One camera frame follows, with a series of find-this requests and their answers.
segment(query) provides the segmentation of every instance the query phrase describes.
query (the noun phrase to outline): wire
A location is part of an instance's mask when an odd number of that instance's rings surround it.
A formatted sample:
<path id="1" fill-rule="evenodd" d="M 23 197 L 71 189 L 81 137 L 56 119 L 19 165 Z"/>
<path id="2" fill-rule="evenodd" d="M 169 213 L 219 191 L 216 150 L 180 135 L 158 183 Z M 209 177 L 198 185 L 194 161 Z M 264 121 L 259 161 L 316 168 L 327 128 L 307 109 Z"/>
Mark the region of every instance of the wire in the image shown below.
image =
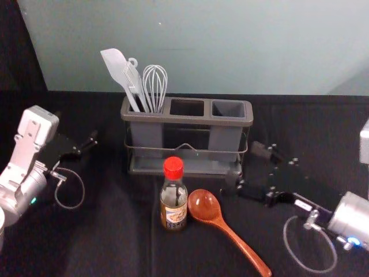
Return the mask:
<path id="1" fill-rule="evenodd" d="M 328 273 L 332 270 L 334 270 L 334 268 L 336 267 L 337 265 L 337 252 L 336 252 L 336 249 L 334 248 L 334 245 L 332 243 L 332 241 L 330 240 L 330 238 L 328 237 L 328 235 L 321 229 L 315 229 L 316 231 L 318 231 L 324 238 L 325 240 L 327 240 L 327 243 L 329 244 L 329 247 L 331 248 L 332 250 L 332 254 L 333 254 L 333 264 L 327 268 L 327 269 L 324 269 L 324 270 L 317 270 L 317 269 L 312 269 L 310 267 L 307 267 L 306 265 L 304 265 L 297 257 L 296 255 L 294 254 L 294 252 L 292 251 L 292 249 L 289 247 L 289 244 L 288 244 L 288 240 L 287 240 L 287 227 L 289 225 L 289 223 L 298 218 L 297 215 L 295 216 L 292 216 L 290 217 L 289 219 L 287 219 L 286 223 L 284 223 L 284 226 L 283 226 L 283 241 L 284 241 L 284 244 L 288 250 L 288 253 L 292 256 L 292 258 L 298 263 L 299 266 L 301 266 L 303 269 L 305 269 L 306 271 L 309 271 L 309 272 L 312 272 L 312 273 L 316 273 L 316 274 L 324 274 L 324 273 Z"/>
<path id="2" fill-rule="evenodd" d="M 57 163 L 52 167 L 52 170 L 51 171 L 54 171 L 60 164 L 60 160 L 57 161 Z"/>
<path id="3" fill-rule="evenodd" d="M 64 170 L 64 171 L 67 171 L 67 172 L 70 172 L 70 173 L 73 173 L 77 178 L 78 180 L 80 181 L 80 184 L 82 186 L 82 198 L 81 198 L 81 201 L 75 205 L 75 206 L 66 206 L 64 204 L 62 204 L 60 201 L 59 201 L 59 198 L 58 198 L 58 191 L 59 191 L 59 188 L 61 187 L 61 183 L 57 185 L 57 188 L 55 189 L 55 193 L 54 193 L 54 197 L 55 197 L 55 201 L 58 203 L 58 205 L 64 209 L 77 209 L 80 205 L 82 205 L 83 201 L 85 200 L 85 184 L 83 183 L 83 180 L 82 178 L 73 170 L 71 169 L 66 169 L 64 167 L 57 167 L 56 168 L 57 170 Z"/>

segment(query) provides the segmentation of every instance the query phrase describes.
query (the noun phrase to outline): table surface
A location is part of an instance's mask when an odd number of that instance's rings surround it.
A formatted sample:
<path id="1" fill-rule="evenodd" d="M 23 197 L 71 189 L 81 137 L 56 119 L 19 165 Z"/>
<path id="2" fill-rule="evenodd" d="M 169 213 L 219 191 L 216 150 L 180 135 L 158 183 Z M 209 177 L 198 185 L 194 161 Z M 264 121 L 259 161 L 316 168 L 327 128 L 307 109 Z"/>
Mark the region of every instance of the table surface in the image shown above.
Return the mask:
<path id="1" fill-rule="evenodd" d="M 362 197 L 368 193 L 367 167 L 358 161 L 359 132 L 369 116 L 369 101 L 264 100 L 264 96 L 238 96 L 250 100 L 254 125 L 250 141 L 277 143 L 300 159 L 311 178 L 341 192 Z M 50 182 L 37 203 L 14 226 L 5 230 L 0 255 L 1 276 L 258 276 L 241 252 L 220 231 L 189 218 L 178 233 L 160 225 L 160 177 L 128 176 L 120 119 L 119 93 L 50 92 L 37 95 L 0 93 L 0 168 L 10 159 L 21 113 L 38 104 L 61 111 L 58 131 L 81 143 L 93 129 L 99 145 L 70 164 L 83 178 L 86 199 L 76 211 L 53 202 Z M 265 161 L 246 155 L 245 176 L 268 173 Z M 224 180 L 185 178 L 189 190 L 206 188 L 217 193 Z M 273 276 L 313 276 L 288 254 L 282 230 L 295 214 L 294 207 L 262 204 L 226 197 L 221 199 L 224 219 L 272 269 Z M 289 232 L 291 246 L 309 266 L 323 269 L 332 262 L 329 248 L 314 232 L 295 222 Z M 360 248 L 350 252 L 334 242 L 338 264 L 325 276 L 367 276 L 369 259 Z"/>

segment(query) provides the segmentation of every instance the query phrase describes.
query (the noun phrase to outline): kitchen utensil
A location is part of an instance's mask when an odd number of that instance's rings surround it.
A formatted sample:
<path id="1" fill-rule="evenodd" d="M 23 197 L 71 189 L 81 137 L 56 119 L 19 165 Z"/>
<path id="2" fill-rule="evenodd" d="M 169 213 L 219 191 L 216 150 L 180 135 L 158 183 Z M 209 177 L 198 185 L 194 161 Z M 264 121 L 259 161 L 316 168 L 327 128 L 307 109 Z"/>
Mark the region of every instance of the kitchen utensil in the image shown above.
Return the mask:
<path id="1" fill-rule="evenodd" d="M 144 111 L 148 113 L 149 108 L 142 91 L 142 80 L 136 69 L 137 60 L 129 58 L 127 61 L 122 52 L 114 48 L 103 50 L 100 53 L 103 56 L 111 77 L 125 90 L 132 109 L 134 111 L 140 111 L 134 98 L 134 95 L 138 95 Z"/>
<path id="2" fill-rule="evenodd" d="M 189 196 L 188 206 L 193 218 L 225 232 L 251 261 L 261 276 L 272 275 L 271 270 L 260 257 L 225 223 L 221 215 L 220 204 L 211 192 L 205 189 L 193 191 Z"/>
<path id="3" fill-rule="evenodd" d="M 148 65 L 142 74 L 144 94 L 152 113 L 161 113 L 167 92 L 168 74 L 160 65 Z"/>

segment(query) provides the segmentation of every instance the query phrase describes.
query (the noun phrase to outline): blue light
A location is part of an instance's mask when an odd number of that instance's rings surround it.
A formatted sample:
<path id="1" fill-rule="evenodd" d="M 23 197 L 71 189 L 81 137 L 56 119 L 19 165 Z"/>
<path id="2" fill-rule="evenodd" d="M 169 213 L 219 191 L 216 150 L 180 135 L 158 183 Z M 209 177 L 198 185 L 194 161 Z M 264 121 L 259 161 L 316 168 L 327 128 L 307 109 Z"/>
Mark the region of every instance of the blue light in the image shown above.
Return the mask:
<path id="1" fill-rule="evenodd" d="M 357 238 L 354 238 L 354 237 L 349 237 L 349 238 L 347 239 L 347 241 L 348 241 L 350 244 L 360 245 L 360 241 L 359 241 Z"/>

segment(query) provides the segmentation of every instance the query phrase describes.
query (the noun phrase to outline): glass bottle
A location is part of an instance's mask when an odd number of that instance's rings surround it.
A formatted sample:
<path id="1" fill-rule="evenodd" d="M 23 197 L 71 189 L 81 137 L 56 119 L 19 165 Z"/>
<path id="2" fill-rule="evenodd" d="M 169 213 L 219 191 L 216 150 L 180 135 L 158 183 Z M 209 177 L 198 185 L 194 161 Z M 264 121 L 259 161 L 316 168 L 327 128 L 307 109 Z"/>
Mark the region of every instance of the glass bottle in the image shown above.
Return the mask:
<path id="1" fill-rule="evenodd" d="M 183 162 L 170 157 L 164 162 L 164 185 L 160 191 L 161 224 L 167 230 L 178 231 L 187 219 L 187 188 L 182 183 Z"/>

